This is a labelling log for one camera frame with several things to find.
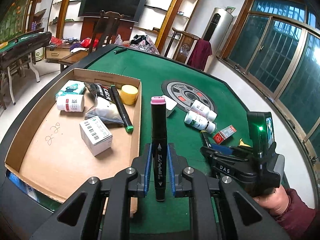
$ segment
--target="white box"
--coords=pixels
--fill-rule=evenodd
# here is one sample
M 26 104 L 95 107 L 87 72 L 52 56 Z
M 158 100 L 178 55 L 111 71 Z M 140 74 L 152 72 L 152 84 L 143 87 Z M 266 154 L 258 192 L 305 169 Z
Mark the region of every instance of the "white box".
M 174 107 L 178 104 L 176 101 L 174 101 L 173 99 L 162 95 L 162 97 L 165 98 L 165 107 L 167 108 L 167 117 L 174 111 Z
M 111 147 L 112 133 L 98 116 L 80 123 L 81 138 L 94 156 Z

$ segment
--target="camera screen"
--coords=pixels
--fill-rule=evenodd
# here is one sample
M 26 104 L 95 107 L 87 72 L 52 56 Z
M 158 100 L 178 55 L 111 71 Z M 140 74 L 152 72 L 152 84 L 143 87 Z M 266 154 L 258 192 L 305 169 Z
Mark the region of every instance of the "camera screen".
M 271 117 L 266 118 L 266 123 L 267 123 L 267 134 L 268 134 L 268 148 L 270 148 L 271 144 L 275 141 Z

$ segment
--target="tiled floor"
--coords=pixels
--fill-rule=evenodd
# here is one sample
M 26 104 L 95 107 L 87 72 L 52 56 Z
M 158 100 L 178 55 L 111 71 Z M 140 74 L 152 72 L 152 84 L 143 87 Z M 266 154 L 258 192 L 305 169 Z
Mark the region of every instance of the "tiled floor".
M 35 68 L 39 71 L 40 82 L 36 82 L 36 76 L 31 69 L 26 69 L 26 76 L 19 77 L 17 74 L 12 77 L 13 95 L 16 104 L 13 105 L 10 97 L 9 86 L 4 86 L 4 101 L 6 110 L 0 106 L 0 142 L 10 125 L 27 103 L 54 77 L 60 74 L 60 64 L 48 63 L 46 60 L 37 62 Z

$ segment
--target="maroon cloth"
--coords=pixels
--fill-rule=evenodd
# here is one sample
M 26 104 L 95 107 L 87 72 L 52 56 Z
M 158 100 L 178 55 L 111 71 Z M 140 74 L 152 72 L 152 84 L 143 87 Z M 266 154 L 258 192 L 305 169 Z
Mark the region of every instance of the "maroon cloth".
M 199 39 L 190 55 L 187 65 L 204 71 L 208 57 L 212 55 L 211 44 Z
M 313 235 L 314 239 L 316 239 L 315 237 L 319 239 L 320 224 L 315 225 L 317 228 L 309 228 L 311 222 L 313 222 L 316 217 L 317 211 L 315 209 L 308 208 L 308 206 L 298 196 L 295 189 L 289 188 L 286 192 L 289 197 L 288 207 L 282 215 L 275 217 L 275 220 L 289 234 L 292 240 L 313 239 L 311 238 L 310 233 Z

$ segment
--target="handwritten number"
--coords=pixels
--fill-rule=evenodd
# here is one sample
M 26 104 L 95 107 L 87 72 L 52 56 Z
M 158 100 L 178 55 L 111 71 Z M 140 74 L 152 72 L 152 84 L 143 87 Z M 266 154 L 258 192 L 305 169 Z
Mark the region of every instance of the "handwritten number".
M 51 137 L 51 136 L 47 136 L 47 137 L 45 138 L 45 141 L 48 142 L 48 145 L 51 145 L 51 143 L 52 143 L 53 137 Z
M 60 128 L 60 124 L 57 122 L 55 126 L 50 127 L 50 130 L 52 127 L 55 128 L 54 133 L 58 133 L 58 131 L 59 131 L 58 129 Z

